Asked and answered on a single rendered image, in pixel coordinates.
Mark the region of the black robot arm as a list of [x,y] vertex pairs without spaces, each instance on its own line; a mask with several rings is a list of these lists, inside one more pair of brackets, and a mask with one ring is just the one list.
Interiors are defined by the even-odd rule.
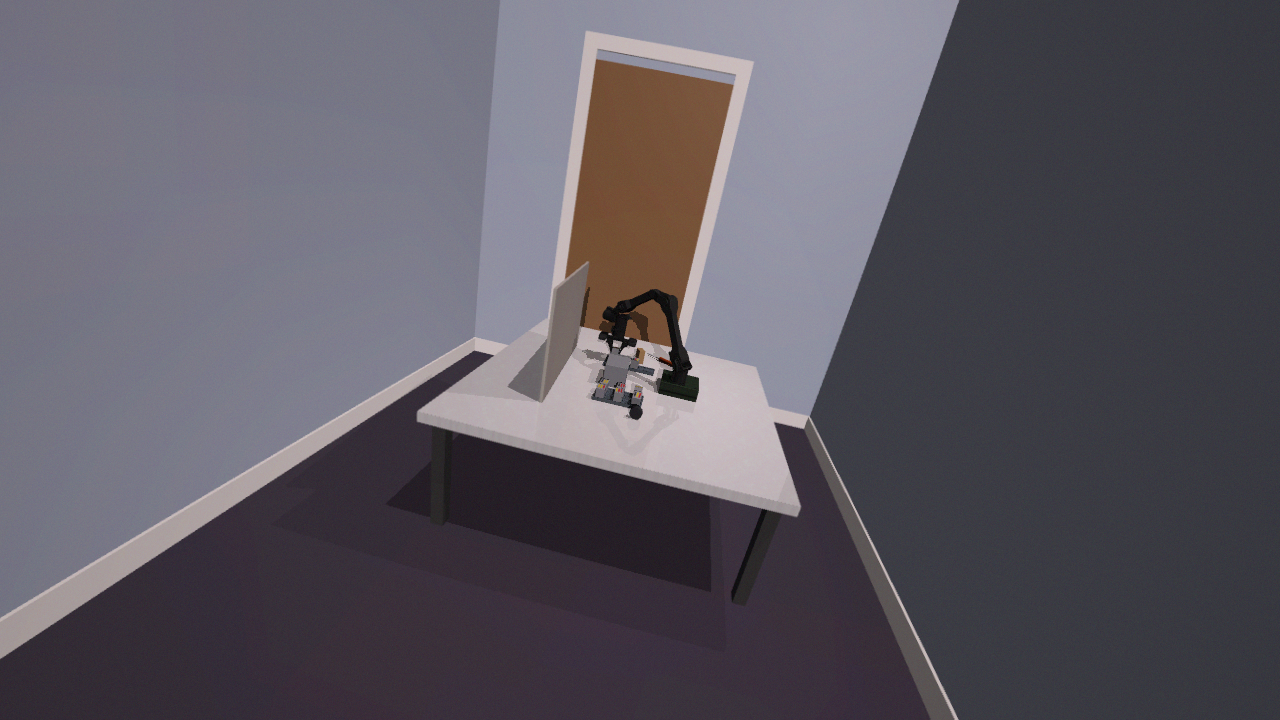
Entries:
[[671,383],[685,386],[689,370],[691,370],[692,365],[689,360],[687,350],[684,348],[682,345],[677,318],[678,299],[675,295],[664,293],[660,290],[650,290],[635,299],[620,301],[616,307],[607,306],[602,316],[608,322],[613,322],[614,325],[625,328],[627,322],[632,318],[630,314],[626,315],[623,313],[631,313],[635,307],[637,307],[637,305],[645,304],[652,299],[654,299],[657,304],[660,304],[660,309],[666,314],[669,328],[669,340],[672,345],[669,361],[672,363],[673,369],[669,380]]

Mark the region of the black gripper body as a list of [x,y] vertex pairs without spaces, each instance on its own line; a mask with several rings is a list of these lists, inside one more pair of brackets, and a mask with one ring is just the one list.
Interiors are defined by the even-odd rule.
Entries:
[[599,334],[599,337],[598,337],[598,340],[605,340],[607,338],[608,342],[612,342],[612,340],[616,340],[616,341],[622,342],[623,345],[628,345],[631,347],[636,347],[637,340],[634,340],[634,338],[625,340],[625,331],[626,331],[626,327],[622,328],[622,327],[614,325],[613,336],[609,334],[608,332],[602,331],[600,334]]

